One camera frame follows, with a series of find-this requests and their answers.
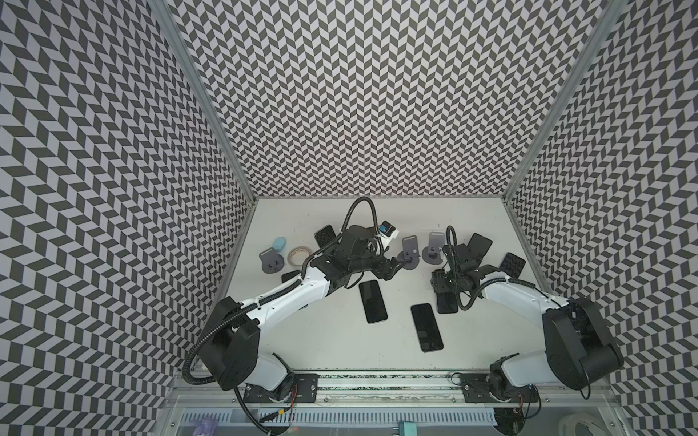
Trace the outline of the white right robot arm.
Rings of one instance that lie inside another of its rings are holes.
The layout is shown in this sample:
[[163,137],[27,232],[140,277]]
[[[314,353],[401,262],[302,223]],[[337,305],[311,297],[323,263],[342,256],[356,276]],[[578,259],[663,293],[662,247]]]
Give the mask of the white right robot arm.
[[561,383],[588,398],[593,383],[623,368],[625,358],[593,301],[555,296],[505,267],[483,265],[492,242],[480,234],[458,243],[456,230],[447,226],[444,242],[440,252],[445,266],[431,274],[440,314],[467,312],[477,301],[487,300],[543,334],[543,350],[510,354],[490,365],[483,382],[493,401],[508,403],[525,389],[549,383]]

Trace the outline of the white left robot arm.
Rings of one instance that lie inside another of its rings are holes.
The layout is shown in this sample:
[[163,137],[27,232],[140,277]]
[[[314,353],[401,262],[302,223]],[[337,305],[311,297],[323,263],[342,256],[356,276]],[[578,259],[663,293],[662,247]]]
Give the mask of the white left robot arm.
[[309,255],[300,272],[255,298],[216,304],[199,339],[186,353],[182,377],[190,385],[217,383],[224,391],[252,385],[283,400],[294,390],[296,375],[277,354],[260,351],[261,341],[281,322],[340,289],[354,275],[371,273],[389,281],[403,267],[386,249],[397,236],[387,222],[372,214],[369,227],[348,219],[337,236]]

